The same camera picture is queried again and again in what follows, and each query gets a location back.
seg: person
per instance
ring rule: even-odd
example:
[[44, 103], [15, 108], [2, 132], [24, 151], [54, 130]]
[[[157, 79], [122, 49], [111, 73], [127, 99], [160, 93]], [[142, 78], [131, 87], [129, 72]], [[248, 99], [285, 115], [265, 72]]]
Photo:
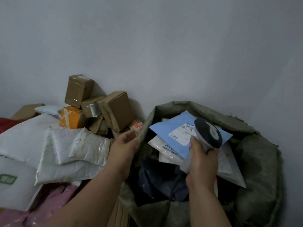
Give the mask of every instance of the person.
[[[186, 184], [191, 226], [230, 227], [229, 220], [214, 194], [218, 150], [205, 154], [195, 137], [191, 137], [190, 142], [193, 156]], [[131, 162], [138, 148], [139, 140], [134, 131], [121, 134], [112, 145], [106, 167], [43, 226], [106, 227], [120, 186], [129, 175]]]

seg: forearm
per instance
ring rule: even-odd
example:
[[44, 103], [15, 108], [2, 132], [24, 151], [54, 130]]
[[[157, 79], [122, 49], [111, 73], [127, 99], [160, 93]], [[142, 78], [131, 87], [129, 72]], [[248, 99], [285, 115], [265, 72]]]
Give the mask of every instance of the forearm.
[[119, 173], [105, 167], [58, 214], [51, 217], [45, 226], [106, 227], [121, 184]]
[[189, 209], [192, 227], [231, 227], [219, 200], [207, 188], [189, 189]]

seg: canvas bag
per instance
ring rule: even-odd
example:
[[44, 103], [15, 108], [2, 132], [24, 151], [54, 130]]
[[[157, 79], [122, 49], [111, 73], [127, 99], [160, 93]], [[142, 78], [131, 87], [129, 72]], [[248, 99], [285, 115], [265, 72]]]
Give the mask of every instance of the canvas bag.
[[[233, 134], [229, 144], [247, 188], [236, 187], [235, 198], [222, 204], [231, 224], [249, 227], [272, 226], [283, 200], [281, 152], [278, 146], [270, 143], [257, 130], [236, 117], [223, 115], [191, 101], [173, 101], [156, 106], [139, 132], [141, 145], [132, 167], [140, 166], [142, 161], [151, 155], [145, 144], [155, 133], [149, 126], [160, 122], [161, 118], [172, 118], [185, 110]], [[126, 182], [121, 186], [119, 200], [139, 227], [160, 226], [165, 219], [164, 226], [167, 227], [190, 226], [189, 202], [171, 202], [168, 212], [168, 201], [137, 207], [134, 194]]]

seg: green printed label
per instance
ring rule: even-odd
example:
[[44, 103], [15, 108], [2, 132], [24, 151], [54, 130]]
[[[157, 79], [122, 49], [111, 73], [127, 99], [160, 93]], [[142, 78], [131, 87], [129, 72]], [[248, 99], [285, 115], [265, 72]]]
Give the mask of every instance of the green printed label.
[[11, 185], [16, 181], [17, 177], [9, 174], [0, 174], [0, 183]]

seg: blue package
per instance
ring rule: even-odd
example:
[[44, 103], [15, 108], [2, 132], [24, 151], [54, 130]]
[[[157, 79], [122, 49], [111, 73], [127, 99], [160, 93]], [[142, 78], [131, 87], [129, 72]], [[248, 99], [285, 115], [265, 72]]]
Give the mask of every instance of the blue package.
[[[155, 123], [149, 128], [185, 159], [189, 153], [190, 137], [197, 137], [195, 132], [195, 120], [196, 117], [188, 111], [184, 111], [168, 121]], [[220, 128], [218, 128], [218, 130], [222, 135], [222, 144], [232, 137], [232, 134]]]

